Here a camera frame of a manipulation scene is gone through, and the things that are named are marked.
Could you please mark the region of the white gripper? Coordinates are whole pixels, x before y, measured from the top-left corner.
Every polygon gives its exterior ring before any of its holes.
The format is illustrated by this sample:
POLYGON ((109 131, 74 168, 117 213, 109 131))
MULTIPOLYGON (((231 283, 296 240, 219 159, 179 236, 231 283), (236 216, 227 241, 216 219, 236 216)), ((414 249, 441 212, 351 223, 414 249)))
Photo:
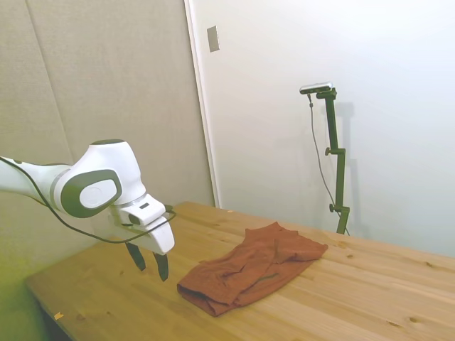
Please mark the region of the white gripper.
POLYGON ((125 244, 130 257, 140 271, 146 269, 146 262, 141 254, 143 247, 154 252, 160 279, 168 279, 168 256, 175 245, 173 232, 166 215, 140 215, 139 212, 111 209, 109 221, 113 224, 114 235, 127 240, 125 244))

